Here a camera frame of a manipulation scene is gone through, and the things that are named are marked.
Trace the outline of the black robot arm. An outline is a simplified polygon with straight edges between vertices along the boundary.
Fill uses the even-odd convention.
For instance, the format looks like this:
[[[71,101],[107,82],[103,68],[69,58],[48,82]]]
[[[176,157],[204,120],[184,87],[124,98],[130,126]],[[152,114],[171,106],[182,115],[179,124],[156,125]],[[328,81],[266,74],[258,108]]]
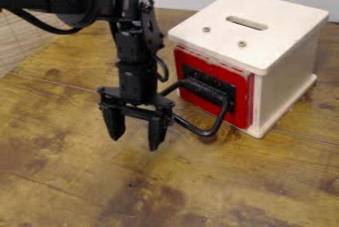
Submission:
[[[0,0],[1,10],[56,35],[75,34],[97,20],[108,23],[119,71],[119,86],[97,90],[108,135],[112,140],[121,137],[125,117],[146,120],[148,147],[155,151],[166,138],[174,102],[158,93],[168,67],[158,56],[164,35],[154,0]]]

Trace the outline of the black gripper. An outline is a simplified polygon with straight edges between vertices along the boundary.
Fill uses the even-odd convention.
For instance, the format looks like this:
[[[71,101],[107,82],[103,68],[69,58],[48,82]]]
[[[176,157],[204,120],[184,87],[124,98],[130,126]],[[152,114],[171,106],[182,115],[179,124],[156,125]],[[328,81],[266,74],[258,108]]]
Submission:
[[[127,117],[148,122],[148,148],[154,152],[163,143],[172,120],[174,102],[158,92],[158,81],[168,76],[158,73],[156,59],[144,63],[117,63],[119,86],[97,89],[99,109],[109,138],[117,141],[125,132]]]

